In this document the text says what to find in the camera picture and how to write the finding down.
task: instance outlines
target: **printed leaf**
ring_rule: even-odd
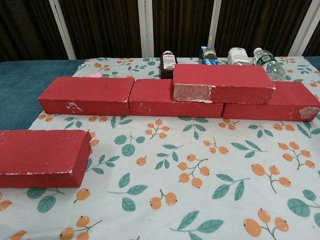
[[[92,159],[91,159],[91,157],[90,157],[90,158],[88,159],[88,164],[86,165],[86,168],[85,168],[86,171],[88,171],[88,169],[90,168],[91,164],[92,164]]]
[[[231,145],[234,146],[235,148],[239,149],[239,150],[249,150],[249,148],[247,148],[246,146],[237,143],[237,142],[231,142]]]
[[[113,161],[116,161],[120,158],[120,156],[113,156],[113,157],[110,157],[108,162],[113,162]]]
[[[184,229],[188,225],[190,225],[198,216],[199,211],[192,211],[189,212],[181,221],[180,225],[178,226],[178,230]]]
[[[305,189],[305,190],[302,191],[302,193],[303,193],[303,196],[304,196],[306,199],[308,199],[308,200],[310,200],[310,201],[316,200],[316,195],[314,194],[313,191],[308,190],[308,189]]]
[[[101,157],[100,157],[100,159],[99,159],[99,164],[102,163],[102,162],[105,160],[105,157],[106,157],[106,156],[105,156],[104,154],[101,155]]]
[[[216,175],[218,178],[220,178],[223,181],[227,181],[227,182],[234,182],[234,180],[232,179],[232,177],[228,176],[227,174],[217,174]]]
[[[136,138],[136,142],[138,144],[142,144],[145,141],[145,139],[146,138],[144,136],[139,136],[139,137]]]
[[[66,119],[65,119],[65,121],[68,121],[68,122],[71,122],[73,119],[75,119],[73,116],[71,116],[71,117],[67,117]]]
[[[311,131],[311,134],[320,134],[320,128],[316,128]]]
[[[124,144],[127,141],[126,135],[119,135],[114,139],[114,143],[117,145]]]
[[[183,120],[183,121],[191,121],[192,117],[178,116],[178,119]]]
[[[202,118],[202,117],[195,117],[194,120],[197,121],[198,123],[202,123],[202,124],[209,122],[207,119]]]
[[[81,122],[81,121],[76,121],[75,126],[76,126],[77,128],[81,128],[82,122]]]
[[[165,145],[162,145],[164,148],[166,149],[176,149],[177,147],[175,145],[171,145],[171,144],[165,144]]]
[[[99,167],[95,167],[95,168],[93,168],[92,169],[95,173],[97,173],[97,174],[104,174],[105,172],[101,169],[101,168],[99,168]]]
[[[164,167],[168,169],[170,167],[170,163],[167,159],[164,160]]]
[[[194,132],[193,132],[193,137],[194,137],[196,140],[199,139],[199,134],[198,134],[197,131],[194,131]]]
[[[258,151],[262,151],[260,149],[260,147],[258,147],[257,145],[255,145],[252,141],[249,141],[249,140],[245,140],[245,142],[250,145],[251,147],[253,147],[254,149],[257,149]]]
[[[201,132],[205,132],[206,131],[206,129],[201,125],[195,124],[194,126]]]
[[[160,157],[160,158],[162,158],[162,157],[168,156],[168,154],[163,153],[163,152],[159,152],[159,153],[157,154],[157,156]]]
[[[314,215],[314,221],[315,221],[315,224],[317,224],[317,226],[320,228],[320,212]]]
[[[255,151],[250,151],[246,155],[244,155],[244,157],[246,159],[249,159],[249,158],[252,158],[254,155],[255,155]]]
[[[173,160],[175,160],[176,162],[178,162],[178,160],[179,160],[178,155],[176,154],[175,151],[172,153],[172,158],[173,158]]]
[[[257,136],[258,139],[259,139],[259,138],[262,137],[263,134],[264,134],[264,133],[263,133],[261,130],[259,130],[259,131],[256,133],[256,136]]]
[[[294,213],[297,214],[300,217],[309,217],[310,215],[310,208],[309,206],[300,199],[297,198],[291,198],[288,200],[287,205],[289,209]]]
[[[124,120],[124,121],[121,121],[119,122],[120,125],[126,125],[128,123],[131,123],[133,121],[133,119],[127,119],[127,120]]]
[[[124,197],[122,199],[122,208],[127,212],[133,212],[136,210],[136,205],[135,202],[132,201],[130,198]]]
[[[234,192],[234,200],[238,201],[242,197],[242,195],[244,194],[244,191],[245,191],[245,183],[243,180],[241,180],[238,183],[238,186],[236,186],[236,189]]]
[[[248,128],[249,128],[249,129],[257,129],[258,126],[257,126],[257,125],[250,125]]]
[[[212,199],[220,199],[222,198],[224,195],[227,194],[227,192],[229,191],[230,185],[228,184],[223,184],[221,186],[219,186],[213,193],[212,195]]]
[[[270,137],[273,137],[274,136],[274,134],[271,132],[271,131],[269,131],[269,130],[263,130],[264,131],[264,133],[265,134],[267,134],[268,136],[270,136]]]
[[[68,128],[72,127],[72,125],[73,125],[74,123],[75,123],[74,121],[73,121],[73,122],[70,122],[67,126],[64,127],[64,129],[68,129]]]
[[[195,235],[192,232],[189,232],[189,237],[190,237],[191,240],[203,240],[201,237]]]
[[[162,161],[160,161],[160,162],[158,162],[157,164],[156,164],[156,166],[155,166],[155,170],[158,170],[158,169],[160,169],[161,167],[162,167],[162,165],[164,164],[164,161],[162,160]]]
[[[148,186],[146,185],[135,185],[129,188],[129,190],[126,192],[127,194],[130,195],[138,195],[142,193],[144,190],[147,189]]]
[[[132,156],[136,151],[136,147],[132,144],[126,144],[122,147],[121,152],[124,156],[130,157]]]
[[[54,196],[45,196],[38,203],[37,209],[40,213],[44,214],[48,212],[56,203]]]
[[[308,121],[304,121],[303,124],[308,128],[311,129],[311,123]]]
[[[116,126],[116,117],[113,116],[112,119],[111,119],[111,127],[114,129]]]
[[[224,221],[218,219],[208,220],[202,223],[197,230],[204,234],[210,234],[218,230],[223,223]]]
[[[193,126],[193,125],[188,125],[188,126],[186,126],[186,127],[182,130],[182,132],[189,131],[189,130],[192,128],[192,126]]]
[[[306,132],[306,130],[303,129],[302,126],[300,126],[299,124],[297,124],[298,129],[300,130],[301,133],[303,133],[305,136],[307,136],[309,139],[311,138],[311,136],[309,136],[309,134]]]
[[[26,192],[26,195],[30,199],[38,199],[46,192],[46,190],[47,188],[32,187],[28,189],[28,191]]]
[[[118,183],[119,188],[124,188],[127,186],[130,182],[130,173],[128,172],[127,174],[123,175]]]
[[[106,162],[105,165],[107,165],[110,168],[113,168],[115,166],[115,164],[113,162]]]

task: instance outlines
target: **bottle label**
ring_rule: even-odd
[[[228,53],[228,64],[235,64],[236,62],[250,64],[246,50],[239,47],[231,48]]]
[[[271,62],[271,61],[277,61],[277,60],[272,55],[269,55],[269,54],[268,55],[264,55],[264,56],[260,57],[258,59],[258,61],[256,61],[256,65],[263,66],[266,63]]]
[[[175,55],[166,54],[163,55],[163,68],[164,69],[174,69],[176,64]]]

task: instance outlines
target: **white bottle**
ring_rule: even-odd
[[[262,66],[271,81],[283,81],[285,79],[285,70],[269,51],[262,50],[260,47],[257,47],[253,51],[253,54],[254,65]]]
[[[250,66],[250,60],[248,58],[247,52],[244,48],[233,47],[228,53],[228,64],[229,65],[247,65]]]

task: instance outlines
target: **bottle cap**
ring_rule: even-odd
[[[173,54],[171,51],[165,51],[162,55],[165,55],[165,54]]]
[[[261,47],[257,47],[255,50],[253,50],[253,54],[255,55],[257,52],[261,51],[262,48]]]

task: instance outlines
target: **table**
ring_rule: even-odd
[[[276,59],[286,81],[320,96],[307,60]],[[159,64],[96,58],[74,76],[159,78]],[[80,188],[0,189],[0,240],[319,238],[320,114],[281,122],[42,112],[30,129],[89,130],[93,152]]]

